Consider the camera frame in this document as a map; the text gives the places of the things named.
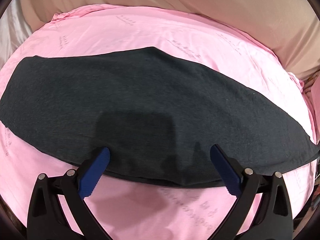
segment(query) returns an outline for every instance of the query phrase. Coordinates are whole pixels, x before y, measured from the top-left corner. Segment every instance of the blue clamp jaw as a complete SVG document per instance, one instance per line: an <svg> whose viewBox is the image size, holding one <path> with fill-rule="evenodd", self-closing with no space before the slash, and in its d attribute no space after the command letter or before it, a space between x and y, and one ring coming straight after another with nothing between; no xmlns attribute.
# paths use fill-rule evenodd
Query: blue clamp jaw
<svg viewBox="0 0 320 240"><path fill-rule="evenodd" d="M256 174L229 158L213 145L210 158L229 193L237 197L220 226L208 240L291 240L293 221L288 192L282 174ZM84 198L92 194L110 162L108 148L96 149L90 160L63 176L38 176L28 211L28 240L112 240L95 219ZM250 228L237 235L257 193L262 193ZM58 195L64 195L83 235L74 232L65 217Z"/></svg>

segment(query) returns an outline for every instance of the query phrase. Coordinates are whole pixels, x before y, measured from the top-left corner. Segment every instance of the dark gray fabric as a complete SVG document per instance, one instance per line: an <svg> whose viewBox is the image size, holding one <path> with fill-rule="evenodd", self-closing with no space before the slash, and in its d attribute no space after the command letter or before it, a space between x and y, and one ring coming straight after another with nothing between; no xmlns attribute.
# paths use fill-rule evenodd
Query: dark gray fabric
<svg viewBox="0 0 320 240"><path fill-rule="evenodd" d="M80 164L109 147L105 174L173 187L221 186L213 144L261 174L318 157L304 129L260 93L156 48L23 59L0 120L40 151Z"/></svg>

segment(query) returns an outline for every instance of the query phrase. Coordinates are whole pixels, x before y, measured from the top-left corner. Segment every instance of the pink fabric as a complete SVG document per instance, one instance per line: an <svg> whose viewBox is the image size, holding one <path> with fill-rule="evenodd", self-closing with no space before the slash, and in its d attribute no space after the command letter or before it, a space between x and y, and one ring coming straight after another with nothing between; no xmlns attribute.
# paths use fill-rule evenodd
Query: pink fabric
<svg viewBox="0 0 320 240"><path fill-rule="evenodd" d="M314 141L301 85L282 69L270 50L247 34L215 21L158 8L92 5L55 15L4 65L0 96L24 57L95 55L147 46L199 62L262 93L297 120ZM315 167L314 161L284 174L293 216L311 195ZM0 194L25 225L38 174L60 176L70 168L37 151L0 123ZM102 176L85 201L114 239L197 240L213 233L235 198L225 187L171 189ZM248 229L259 201L257 195L241 232ZM63 199L62 206L71 227L79 232Z"/></svg>
<svg viewBox="0 0 320 240"><path fill-rule="evenodd" d="M317 131L317 142L320 141L320 78L319 72L315 77L315 82L311 87L310 100L313 103L313 108L315 110L315 119L316 119L316 131Z"/></svg>

